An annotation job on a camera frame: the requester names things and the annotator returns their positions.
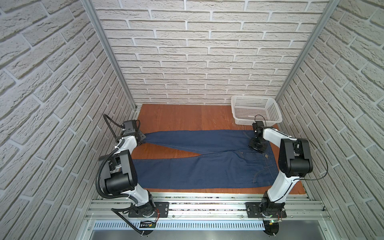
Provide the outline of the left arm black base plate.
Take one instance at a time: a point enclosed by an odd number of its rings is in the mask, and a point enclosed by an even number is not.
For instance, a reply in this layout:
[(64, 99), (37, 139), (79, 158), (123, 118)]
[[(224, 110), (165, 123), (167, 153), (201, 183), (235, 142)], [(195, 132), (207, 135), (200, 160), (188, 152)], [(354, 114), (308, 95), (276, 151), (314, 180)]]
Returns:
[(129, 210), (129, 218), (167, 218), (169, 213), (170, 203), (169, 202), (154, 202), (153, 204), (148, 203), (140, 207), (134, 207)]

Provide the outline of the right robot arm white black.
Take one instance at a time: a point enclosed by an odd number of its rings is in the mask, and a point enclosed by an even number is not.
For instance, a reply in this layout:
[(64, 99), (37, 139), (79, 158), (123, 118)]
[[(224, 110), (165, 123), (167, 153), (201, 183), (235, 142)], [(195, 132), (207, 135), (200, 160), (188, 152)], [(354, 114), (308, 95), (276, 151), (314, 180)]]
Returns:
[(265, 218), (283, 216), (286, 198), (295, 184), (313, 171), (310, 143), (307, 139), (294, 138), (272, 127), (265, 127), (262, 121), (252, 124), (255, 136), (249, 147), (264, 153), (268, 143), (279, 147), (279, 173), (271, 188), (264, 194), (259, 211)]

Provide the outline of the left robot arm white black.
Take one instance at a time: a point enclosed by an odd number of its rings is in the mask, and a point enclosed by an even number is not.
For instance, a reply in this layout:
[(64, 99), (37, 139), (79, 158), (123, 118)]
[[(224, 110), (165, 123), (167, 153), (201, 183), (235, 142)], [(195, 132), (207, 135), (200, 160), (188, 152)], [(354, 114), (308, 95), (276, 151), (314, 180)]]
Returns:
[(104, 199), (132, 200), (136, 213), (149, 218), (156, 213), (156, 205), (151, 193), (139, 185), (132, 159), (133, 150), (145, 138), (140, 127), (139, 120), (128, 120), (119, 125), (122, 130), (120, 136), (112, 131), (117, 145), (107, 155), (99, 157), (95, 186)]

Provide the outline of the blue denim trousers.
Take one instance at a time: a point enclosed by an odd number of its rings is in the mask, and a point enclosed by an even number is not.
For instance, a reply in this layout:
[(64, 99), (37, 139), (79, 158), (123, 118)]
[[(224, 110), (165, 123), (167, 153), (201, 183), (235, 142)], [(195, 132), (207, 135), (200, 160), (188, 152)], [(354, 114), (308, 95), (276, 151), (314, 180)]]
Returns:
[(271, 186), (278, 167), (271, 147), (249, 147), (252, 130), (163, 131), (147, 134), (146, 144), (196, 153), (176, 159), (137, 159), (139, 184), (146, 189), (242, 189)]

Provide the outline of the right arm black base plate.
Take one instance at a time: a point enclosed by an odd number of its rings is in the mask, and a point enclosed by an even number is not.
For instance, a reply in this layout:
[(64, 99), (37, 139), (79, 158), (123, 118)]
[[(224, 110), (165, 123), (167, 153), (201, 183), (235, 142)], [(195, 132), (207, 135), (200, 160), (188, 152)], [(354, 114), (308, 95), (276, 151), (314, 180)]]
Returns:
[(285, 203), (261, 203), (261, 202), (247, 202), (246, 211), (248, 218), (263, 218), (263, 219), (284, 219), (287, 217), (285, 211)]

